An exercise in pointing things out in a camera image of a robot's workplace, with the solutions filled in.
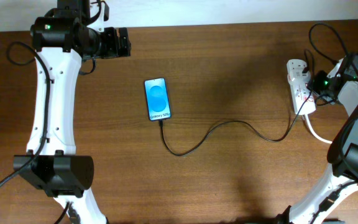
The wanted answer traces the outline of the white power strip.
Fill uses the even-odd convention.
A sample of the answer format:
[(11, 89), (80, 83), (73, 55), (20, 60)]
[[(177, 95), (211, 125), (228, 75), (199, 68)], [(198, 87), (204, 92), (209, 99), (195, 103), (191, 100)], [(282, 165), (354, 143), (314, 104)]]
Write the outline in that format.
[(311, 73), (306, 70), (307, 64), (300, 59), (291, 59), (287, 62), (287, 80), (290, 86), (291, 98), (295, 114), (305, 115), (315, 112), (313, 96), (309, 96), (307, 89), (311, 80)]

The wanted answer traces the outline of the blue screen smartphone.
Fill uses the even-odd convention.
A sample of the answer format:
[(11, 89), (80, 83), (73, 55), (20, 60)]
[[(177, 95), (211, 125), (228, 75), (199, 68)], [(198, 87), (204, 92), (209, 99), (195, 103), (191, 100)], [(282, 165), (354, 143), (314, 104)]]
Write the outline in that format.
[(155, 78), (144, 82), (147, 110), (150, 121), (172, 117), (167, 85), (164, 78)]

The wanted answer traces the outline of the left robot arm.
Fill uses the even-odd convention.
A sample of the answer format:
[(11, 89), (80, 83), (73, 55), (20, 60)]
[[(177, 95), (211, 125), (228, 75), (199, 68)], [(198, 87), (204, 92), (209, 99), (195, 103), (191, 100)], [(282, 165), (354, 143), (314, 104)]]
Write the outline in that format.
[(32, 25), (37, 93), (26, 153), (14, 170), (64, 209), (72, 223), (107, 223), (91, 190), (94, 162), (76, 154), (73, 115), (76, 81), (84, 62), (128, 57), (125, 28), (106, 26), (105, 1), (59, 1)]

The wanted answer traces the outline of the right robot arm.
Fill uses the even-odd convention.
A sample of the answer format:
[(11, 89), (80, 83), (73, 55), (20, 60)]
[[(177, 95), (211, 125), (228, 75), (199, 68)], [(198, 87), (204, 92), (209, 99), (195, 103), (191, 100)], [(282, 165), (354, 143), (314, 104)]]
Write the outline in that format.
[(358, 191), (358, 55), (336, 62), (329, 72), (312, 77), (307, 62), (287, 62), (294, 111), (302, 116), (315, 111), (314, 94), (328, 94), (344, 106), (349, 118), (330, 141), (328, 165), (322, 178), (294, 206), (274, 219), (275, 223), (324, 223), (328, 215), (348, 196)]

